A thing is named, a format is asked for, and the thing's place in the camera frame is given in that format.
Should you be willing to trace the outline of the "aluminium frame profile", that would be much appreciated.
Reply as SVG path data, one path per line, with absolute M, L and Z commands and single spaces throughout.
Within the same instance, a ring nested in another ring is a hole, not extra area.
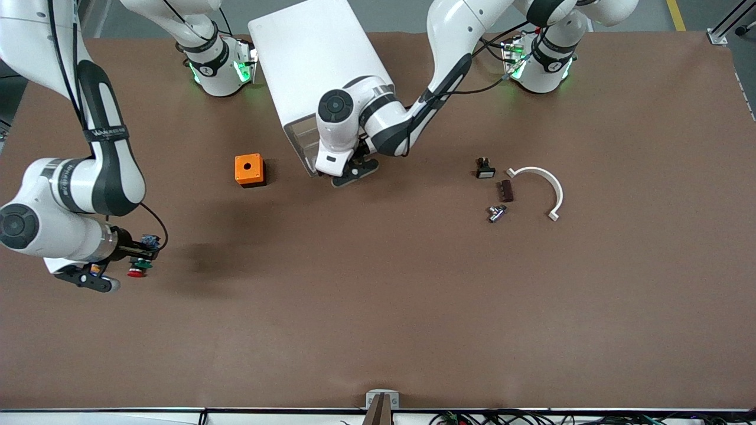
M 727 34 L 743 36 L 756 28 L 756 0 L 739 0 L 713 28 L 706 30 L 711 45 L 726 45 Z

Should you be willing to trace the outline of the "green mushroom push button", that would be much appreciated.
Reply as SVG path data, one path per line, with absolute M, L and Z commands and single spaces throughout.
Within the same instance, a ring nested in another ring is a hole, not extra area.
M 146 245 L 148 248 L 148 251 L 151 251 L 151 257 L 145 258 L 145 257 L 132 257 L 130 259 L 130 264 L 132 264 L 129 271 L 138 270 L 141 273 L 145 273 L 146 270 L 151 269 L 152 267 L 152 261 L 154 258 L 157 257 L 157 253 L 159 253 L 159 250 L 161 249 L 160 245 L 161 238 L 154 234 L 144 234 L 141 237 L 141 244 Z

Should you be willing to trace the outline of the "white curved plastic arc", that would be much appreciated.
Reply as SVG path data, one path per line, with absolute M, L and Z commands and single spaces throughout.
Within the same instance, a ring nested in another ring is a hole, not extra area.
M 548 183 L 550 183 L 550 185 L 552 186 L 552 188 L 553 188 L 553 190 L 555 192 L 555 205 L 552 207 L 552 209 L 550 210 L 550 212 L 548 212 L 548 217 L 552 221 L 558 221 L 559 220 L 559 210 L 560 210 L 560 208 L 561 208 L 561 206 L 562 206 L 562 204 L 564 202 L 564 196 L 565 196 L 564 190 L 562 188 L 562 184 L 560 183 L 560 181 L 558 180 L 558 178 L 556 177 L 556 175 L 554 175 L 550 171 L 548 171 L 546 169 L 543 169 L 543 168 L 540 168 L 540 167 L 527 166 L 527 167 L 523 167 L 523 168 L 520 168 L 520 169 L 513 169 L 513 168 L 508 168 L 507 169 L 507 175 L 509 177 L 511 177 L 511 178 L 515 178 L 515 177 L 517 177 L 519 175 L 523 175 L 523 174 L 527 174 L 527 173 L 540 176 L 541 178 L 543 178 L 546 181 L 548 181 Z

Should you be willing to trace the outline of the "grey metal bracket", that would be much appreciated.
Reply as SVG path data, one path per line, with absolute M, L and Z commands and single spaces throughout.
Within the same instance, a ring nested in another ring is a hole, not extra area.
M 368 410 L 373 399 L 381 394 L 387 395 L 387 403 L 391 410 L 399 409 L 399 392 L 389 389 L 372 389 L 367 391 L 365 395 L 365 409 Z

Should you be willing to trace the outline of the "white table edge rail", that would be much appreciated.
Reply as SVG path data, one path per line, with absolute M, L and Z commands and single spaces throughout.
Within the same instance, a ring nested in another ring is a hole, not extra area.
M 0 410 L 0 425 L 361 425 L 363 408 Z M 401 408 L 393 425 L 756 425 L 756 408 Z

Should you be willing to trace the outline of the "orange button enclosure box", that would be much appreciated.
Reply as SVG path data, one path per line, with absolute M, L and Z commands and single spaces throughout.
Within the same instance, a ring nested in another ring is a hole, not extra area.
M 267 186 L 266 162 L 259 153 L 234 157 L 234 179 L 242 188 Z

